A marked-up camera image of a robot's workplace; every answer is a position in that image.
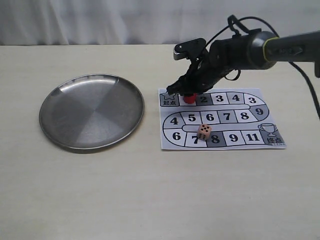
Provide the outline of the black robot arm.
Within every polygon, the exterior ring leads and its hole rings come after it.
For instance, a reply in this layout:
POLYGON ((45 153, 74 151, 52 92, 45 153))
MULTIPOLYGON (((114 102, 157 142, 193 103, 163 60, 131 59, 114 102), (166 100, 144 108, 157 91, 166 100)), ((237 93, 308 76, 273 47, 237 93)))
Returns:
POLYGON ((169 85, 169 95, 202 94, 234 70, 268 70, 277 62, 314 63, 320 76, 320 33, 309 32, 276 37, 270 31, 252 30, 247 35, 215 40, 206 49, 206 40, 196 38, 174 47, 175 60, 188 59, 187 72, 169 85))

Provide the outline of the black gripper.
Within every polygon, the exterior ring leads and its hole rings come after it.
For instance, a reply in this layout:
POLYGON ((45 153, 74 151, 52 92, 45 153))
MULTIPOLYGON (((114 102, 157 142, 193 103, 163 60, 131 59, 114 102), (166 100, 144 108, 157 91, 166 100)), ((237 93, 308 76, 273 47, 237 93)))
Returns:
POLYGON ((217 48, 203 51, 195 60, 190 60, 187 72, 166 88, 169 95, 180 94, 192 97, 210 89, 222 78, 235 71, 229 66, 226 55, 217 48))

